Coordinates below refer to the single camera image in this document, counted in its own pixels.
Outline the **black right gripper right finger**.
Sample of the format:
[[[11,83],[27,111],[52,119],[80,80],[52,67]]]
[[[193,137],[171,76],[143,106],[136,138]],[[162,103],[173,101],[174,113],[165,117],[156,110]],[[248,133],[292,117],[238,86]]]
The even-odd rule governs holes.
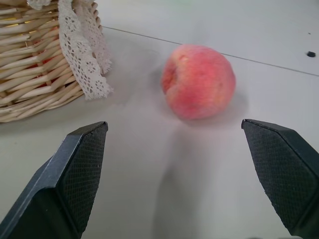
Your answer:
[[[319,234],[319,154],[295,130],[244,119],[258,179],[293,236]]]

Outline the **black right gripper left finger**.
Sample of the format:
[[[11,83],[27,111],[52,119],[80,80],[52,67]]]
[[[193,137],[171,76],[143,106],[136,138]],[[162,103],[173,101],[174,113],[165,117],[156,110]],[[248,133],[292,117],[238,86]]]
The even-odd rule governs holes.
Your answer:
[[[2,220],[2,239],[82,237],[99,188],[107,131],[101,121],[67,134]]]

